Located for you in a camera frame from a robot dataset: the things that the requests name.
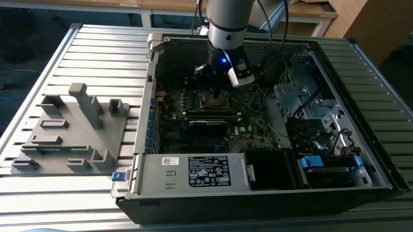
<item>floor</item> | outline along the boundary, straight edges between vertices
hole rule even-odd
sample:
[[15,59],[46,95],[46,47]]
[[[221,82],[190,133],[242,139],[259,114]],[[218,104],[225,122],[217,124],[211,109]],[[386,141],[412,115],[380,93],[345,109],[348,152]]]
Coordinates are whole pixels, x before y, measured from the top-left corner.
[[[51,12],[47,10],[31,10],[31,19],[36,30],[25,36],[25,39],[35,53],[35,58],[25,63],[15,65],[8,64],[0,58],[0,97],[9,99],[24,98],[38,79],[38,74],[32,72],[12,72],[1,75],[1,69],[31,69],[42,71],[72,23],[142,26],[140,16],[132,14],[58,11],[56,16],[54,18]],[[191,19],[191,17],[183,16],[156,15],[154,17],[154,25],[160,28],[190,29]],[[254,28],[249,28],[249,31],[258,32]],[[402,47],[389,56],[380,67],[397,92],[410,106],[413,106],[413,95],[410,94],[410,86],[413,84],[412,61],[412,49]],[[23,100],[5,100],[0,98],[0,135],[16,114],[21,102]]]

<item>wooden desk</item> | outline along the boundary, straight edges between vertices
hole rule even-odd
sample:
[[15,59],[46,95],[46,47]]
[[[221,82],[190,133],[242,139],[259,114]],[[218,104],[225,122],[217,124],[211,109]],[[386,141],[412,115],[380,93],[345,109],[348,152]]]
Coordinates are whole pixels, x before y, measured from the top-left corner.
[[[195,5],[197,0],[0,0],[0,7],[140,14],[144,28],[152,27],[152,15],[193,16]],[[336,12],[325,11],[318,3],[303,2],[290,5],[289,12],[289,32],[297,34],[294,31],[301,30],[294,29],[294,23],[310,24],[308,35],[312,36],[324,36],[332,20],[338,15]]]
[[142,0],[0,0],[0,7],[138,13]]
[[[193,16],[197,6],[197,0],[142,0],[142,10],[147,10],[154,15],[185,15]],[[320,3],[297,2],[289,6],[290,22],[316,24],[309,35],[324,36],[332,20],[337,18],[337,12],[325,11]]]
[[413,30],[412,0],[330,0],[340,13],[326,37],[357,40],[380,66]]

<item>table leg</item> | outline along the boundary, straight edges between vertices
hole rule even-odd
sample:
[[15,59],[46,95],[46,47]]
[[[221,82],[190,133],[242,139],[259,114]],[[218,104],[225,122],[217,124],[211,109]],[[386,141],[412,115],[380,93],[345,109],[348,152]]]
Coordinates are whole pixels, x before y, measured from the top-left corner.
[[142,26],[144,28],[152,28],[152,12],[151,9],[140,9]]
[[314,37],[322,37],[332,23],[332,18],[324,18],[321,22],[317,24],[316,29],[313,31]]

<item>motherboard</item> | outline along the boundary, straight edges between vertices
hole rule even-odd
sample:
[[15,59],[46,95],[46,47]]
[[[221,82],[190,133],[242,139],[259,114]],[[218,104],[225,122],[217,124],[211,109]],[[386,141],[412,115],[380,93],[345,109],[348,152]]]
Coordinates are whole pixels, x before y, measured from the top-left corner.
[[160,154],[277,147],[257,85],[217,89],[197,76],[159,78],[156,85]]

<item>gray plastic block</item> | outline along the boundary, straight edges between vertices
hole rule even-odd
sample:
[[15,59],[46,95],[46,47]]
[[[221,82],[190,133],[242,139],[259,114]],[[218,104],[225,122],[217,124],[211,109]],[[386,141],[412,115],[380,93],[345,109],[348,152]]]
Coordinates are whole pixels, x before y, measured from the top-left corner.
[[98,101],[98,97],[96,96],[92,96],[92,106],[94,106],[94,109],[96,110],[98,114],[102,114],[103,113],[103,110],[102,110],[102,106],[100,106],[100,103]]
[[102,157],[99,152],[95,150],[92,154],[92,164],[98,169],[108,169],[115,165],[115,159],[108,150],[104,151],[104,156]]
[[127,111],[123,107],[123,103],[120,99],[111,99],[108,105],[110,113],[112,117],[124,116]]
[[46,95],[39,106],[48,115],[59,115],[59,107],[64,106],[64,101],[59,95]]
[[88,170],[91,169],[90,163],[86,161],[86,159],[67,159],[66,165],[70,167],[70,169],[75,170]]
[[74,153],[83,154],[83,155],[92,155],[94,151],[95,151],[95,149],[90,145],[87,145],[87,146],[75,145],[74,148],[72,148]]
[[17,170],[36,170],[39,163],[32,159],[16,159],[13,160],[12,167],[15,167]]
[[59,135],[34,135],[31,142],[34,144],[60,144],[62,138]]
[[99,118],[99,111],[96,111],[91,98],[86,93],[87,85],[84,83],[72,83],[70,87],[70,95],[76,98],[79,108],[92,126],[96,130],[102,126],[102,120]]
[[20,151],[27,155],[27,156],[38,156],[42,155],[42,152],[38,150],[38,145],[21,145]]
[[39,125],[42,128],[67,128],[70,123],[64,119],[51,119],[42,120]]

